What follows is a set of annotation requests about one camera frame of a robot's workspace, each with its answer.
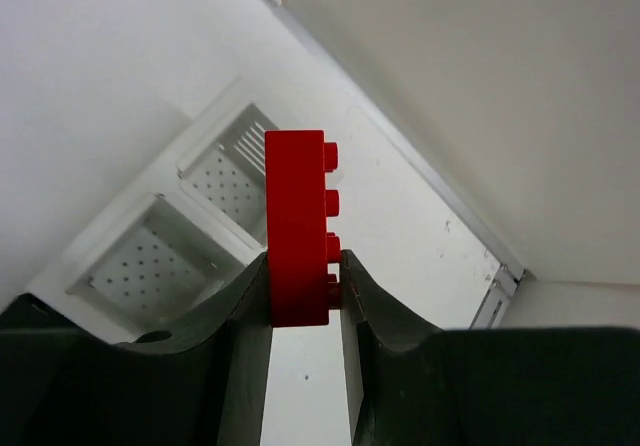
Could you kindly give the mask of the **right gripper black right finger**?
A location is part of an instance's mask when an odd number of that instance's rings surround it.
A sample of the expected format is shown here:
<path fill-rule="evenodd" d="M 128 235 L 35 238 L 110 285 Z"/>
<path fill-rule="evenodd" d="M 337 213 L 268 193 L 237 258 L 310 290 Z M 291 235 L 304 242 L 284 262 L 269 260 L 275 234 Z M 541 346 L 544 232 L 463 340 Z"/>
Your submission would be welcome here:
<path fill-rule="evenodd" d="M 443 330 L 348 250 L 340 283 L 353 444 L 638 443 L 637 330 Z"/>

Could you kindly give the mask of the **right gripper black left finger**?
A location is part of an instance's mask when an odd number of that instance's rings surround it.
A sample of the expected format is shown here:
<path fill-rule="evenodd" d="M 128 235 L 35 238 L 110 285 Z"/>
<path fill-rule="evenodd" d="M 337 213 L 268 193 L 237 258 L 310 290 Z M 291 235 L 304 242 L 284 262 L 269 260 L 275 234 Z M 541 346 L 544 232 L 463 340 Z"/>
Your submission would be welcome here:
<path fill-rule="evenodd" d="M 107 343 L 20 295 L 1 315 L 1 441 L 256 445 L 271 342 L 265 257 L 133 342 Z"/>

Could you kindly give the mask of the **red long lego brick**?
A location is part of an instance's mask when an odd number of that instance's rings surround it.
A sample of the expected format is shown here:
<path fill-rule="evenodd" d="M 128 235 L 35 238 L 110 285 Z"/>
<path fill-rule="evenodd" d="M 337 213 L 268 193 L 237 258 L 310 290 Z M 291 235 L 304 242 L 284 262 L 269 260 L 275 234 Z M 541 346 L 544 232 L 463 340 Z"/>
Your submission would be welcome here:
<path fill-rule="evenodd" d="M 267 256 L 271 324 L 322 326 L 340 307 L 340 284 L 329 271 L 341 262 L 339 237 L 328 219 L 340 196 L 327 187 L 338 169 L 338 146 L 322 130 L 265 133 Z"/>

